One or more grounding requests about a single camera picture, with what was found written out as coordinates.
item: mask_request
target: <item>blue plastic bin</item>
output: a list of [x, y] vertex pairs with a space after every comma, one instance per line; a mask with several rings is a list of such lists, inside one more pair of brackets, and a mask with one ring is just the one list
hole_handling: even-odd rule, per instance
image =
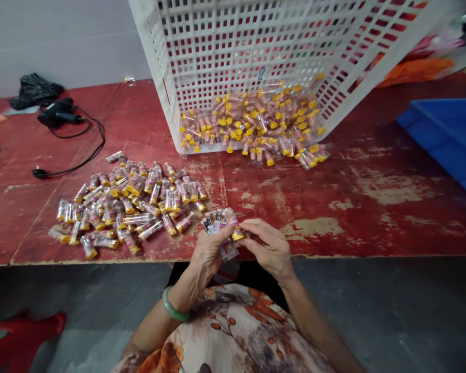
[[466, 189], [466, 99], [411, 101], [396, 121]]

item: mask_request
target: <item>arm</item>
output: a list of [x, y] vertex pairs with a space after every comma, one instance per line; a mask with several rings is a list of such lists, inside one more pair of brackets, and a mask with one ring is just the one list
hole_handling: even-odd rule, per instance
[[[216, 235], [208, 235], [204, 231], [199, 233], [190, 265], [169, 290], [169, 303], [176, 311], [189, 312], [202, 295], [221, 265], [219, 247], [232, 232], [233, 227], [228, 225]], [[133, 353], [151, 354], [164, 345], [167, 337], [179, 325], [180, 322], [166, 311], [162, 299], [159, 300], [129, 339], [121, 359]]]
[[240, 243], [278, 281], [299, 333], [326, 355], [328, 362], [338, 373], [365, 372], [297, 278], [290, 260], [290, 245], [285, 236], [261, 219], [247, 219], [240, 226], [263, 241], [259, 243], [246, 238]]

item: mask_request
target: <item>white wall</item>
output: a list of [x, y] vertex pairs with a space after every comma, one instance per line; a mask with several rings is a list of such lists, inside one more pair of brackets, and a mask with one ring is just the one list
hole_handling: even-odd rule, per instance
[[66, 88], [150, 78], [127, 0], [0, 0], [0, 97], [29, 73]]

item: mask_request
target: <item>black plastic bag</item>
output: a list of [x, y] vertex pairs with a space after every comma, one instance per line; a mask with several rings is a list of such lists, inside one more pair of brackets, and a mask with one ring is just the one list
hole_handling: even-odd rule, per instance
[[64, 92], [64, 87], [42, 78], [36, 73], [24, 75], [21, 78], [19, 96], [9, 100], [14, 110], [22, 110], [39, 105], [43, 100], [57, 99]]

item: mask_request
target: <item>concrete floor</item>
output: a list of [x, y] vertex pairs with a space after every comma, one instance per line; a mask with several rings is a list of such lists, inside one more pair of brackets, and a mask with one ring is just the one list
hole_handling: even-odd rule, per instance
[[[466, 258], [295, 260], [299, 277], [369, 372], [466, 372]], [[110, 372], [160, 298], [167, 264], [0, 269], [0, 319], [67, 313], [32, 372]]]

